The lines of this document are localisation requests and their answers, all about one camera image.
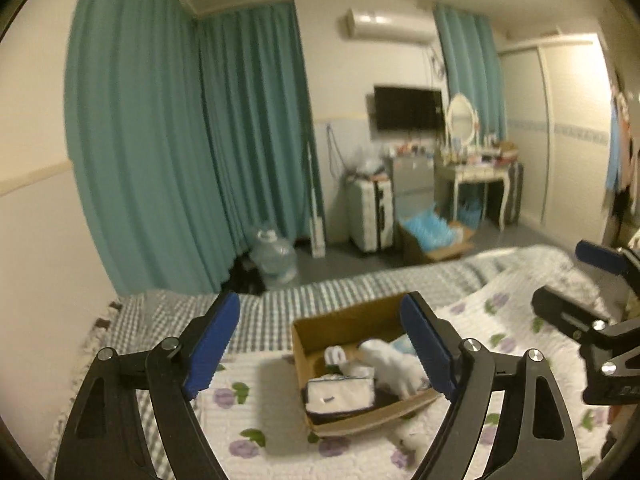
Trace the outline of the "beige plush toy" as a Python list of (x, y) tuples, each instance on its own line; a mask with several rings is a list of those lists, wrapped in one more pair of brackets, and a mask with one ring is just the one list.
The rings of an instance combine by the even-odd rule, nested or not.
[(374, 369), (375, 380), (400, 400), (407, 400), (431, 387), (420, 360), (400, 352), (386, 341), (363, 341), (357, 348), (357, 356)]

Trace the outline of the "floral tissue pack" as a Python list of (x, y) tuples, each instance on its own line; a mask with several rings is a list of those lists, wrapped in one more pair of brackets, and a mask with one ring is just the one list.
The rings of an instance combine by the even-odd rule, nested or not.
[(311, 379), (306, 387), (306, 411), (315, 415), (360, 412), (375, 401), (371, 377), (324, 376)]

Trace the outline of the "white green socks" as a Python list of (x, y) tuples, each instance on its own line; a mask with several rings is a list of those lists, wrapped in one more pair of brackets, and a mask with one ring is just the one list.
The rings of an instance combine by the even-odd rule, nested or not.
[(349, 358), (342, 346), (329, 346), (323, 352), (326, 372), (331, 375), (347, 375)]

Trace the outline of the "white dressing table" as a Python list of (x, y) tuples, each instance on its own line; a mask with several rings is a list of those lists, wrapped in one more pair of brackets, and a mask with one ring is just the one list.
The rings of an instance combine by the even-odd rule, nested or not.
[(486, 205), (488, 200), (488, 184), (502, 182), (502, 197), (499, 211), (499, 230), (506, 229), (506, 205), (508, 204), (509, 193), (511, 191), (511, 178), (509, 169), (506, 167), (496, 167), (486, 164), (480, 165), (445, 165), (441, 158), (435, 159), (435, 177), (452, 183), (451, 199), (451, 220), (458, 220), (458, 206), (460, 188), (464, 184), (484, 184), (485, 196), (483, 202), (483, 216), (486, 216)]

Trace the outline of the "white wardrobe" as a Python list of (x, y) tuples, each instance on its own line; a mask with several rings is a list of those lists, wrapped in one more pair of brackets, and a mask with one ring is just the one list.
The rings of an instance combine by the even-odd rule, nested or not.
[(572, 247), (604, 237), (611, 90), (595, 34), (511, 44), (499, 53), (506, 137), (523, 166), (521, 222)]

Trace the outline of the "blue plastic bag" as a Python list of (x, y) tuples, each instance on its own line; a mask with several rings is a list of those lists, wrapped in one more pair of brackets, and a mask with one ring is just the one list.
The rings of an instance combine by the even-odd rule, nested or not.
[(402, 222), (424, 252), (448, 247), (457, 240), (457, 231), (437, 212), (435, 205)]

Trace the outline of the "brown cardboard box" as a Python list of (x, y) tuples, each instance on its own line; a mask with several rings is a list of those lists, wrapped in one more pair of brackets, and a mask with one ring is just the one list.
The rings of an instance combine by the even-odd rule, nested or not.
[(299, 318), (292, 324), (292, 349), (307, 426), (319, 437), (368, 431), (424, 408), (439, 394), (424, 388), (407, 399), (378, 386), (357, 360), (363, 341), (391, 342), (405, 333), (400, 302), (387, 296), (345, 309)]

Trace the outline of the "grey checkered bed sheet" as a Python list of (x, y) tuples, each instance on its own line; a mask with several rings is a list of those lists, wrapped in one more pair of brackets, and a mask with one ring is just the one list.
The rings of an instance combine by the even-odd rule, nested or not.
[(533, 291), (552, 285), (591, 298), (593, 288), (562, 250), (550, 246), (496, 249), (430, 266), (362, 274), (244, 296), (220, 371), (194, 402), (222, 468), (233, 479), (407, 479), (413, 455), (402, 434), (433, 437), (447, 408), (437, 400), (380, 429), (322, 438), (305, 422), (296, 387), (292, 324), (360, 302), (415, 290), (465, 337), (521, 354), (536, 347), (548, 358), (570, 417), (584, 412), (585, 385), (576, 346), (542, 322)]

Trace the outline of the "white suitcase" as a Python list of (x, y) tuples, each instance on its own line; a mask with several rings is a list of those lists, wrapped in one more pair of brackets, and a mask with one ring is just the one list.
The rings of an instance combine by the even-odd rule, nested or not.
[(357, 178), (346, 185), (349, 237), (362, 251), (382, 252), (394, 244), (392, 182)]

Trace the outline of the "clear water jug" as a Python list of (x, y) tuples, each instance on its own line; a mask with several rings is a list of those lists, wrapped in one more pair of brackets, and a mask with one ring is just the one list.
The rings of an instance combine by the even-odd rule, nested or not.
[(250, 260), (257, 266), (269, 290), (285, 288), (298, 277), (295, 248), (289, 240), (280, 237), (275, 229), (257, 231), (250, 250)]

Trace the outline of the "clear plastic bag on suitcase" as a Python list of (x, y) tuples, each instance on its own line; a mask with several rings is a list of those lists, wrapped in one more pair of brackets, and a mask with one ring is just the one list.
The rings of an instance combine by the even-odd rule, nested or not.
[(366, 144), (350, 155), (348, 169), (351, 174), (368, 178), (385, 171), (382, 148), (378, 144)]

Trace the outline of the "white upright mop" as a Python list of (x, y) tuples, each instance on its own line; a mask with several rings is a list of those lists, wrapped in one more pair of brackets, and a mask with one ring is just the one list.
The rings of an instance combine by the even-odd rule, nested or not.
[(314, 186), (314, 160), (310, 149), (310, 141), (306, 141), (307, 166), (310, 185), (310, 236), (311, 236), (311, 255), (315, 259), (324, 258), (326, 256), (326, 241), (324, 240), (323, 219), (321, 217), (318, 203), (316, 187)]

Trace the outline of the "white air conditioner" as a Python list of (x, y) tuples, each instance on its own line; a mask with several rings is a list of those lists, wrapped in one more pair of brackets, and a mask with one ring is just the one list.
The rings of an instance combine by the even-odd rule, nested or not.
[(437, 37), (435, 21), (423, 15), (349, 9), (345, 20), (354, 39), (431, 44)]

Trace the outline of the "teal curtain left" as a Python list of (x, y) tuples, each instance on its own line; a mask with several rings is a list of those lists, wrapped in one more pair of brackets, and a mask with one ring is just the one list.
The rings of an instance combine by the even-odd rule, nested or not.
[(78, 0), (64, 112), (116, 292), (218, 292), (262, 226), (309, 237), (320, 196), (293, 0), (210, 18), (178, 0)]

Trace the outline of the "black wall television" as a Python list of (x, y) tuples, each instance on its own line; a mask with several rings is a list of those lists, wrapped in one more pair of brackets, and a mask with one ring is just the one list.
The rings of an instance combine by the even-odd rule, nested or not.
[(378, 131), (440, 131), (445, 127), (440, 90), (375, 86), (373, 99)]

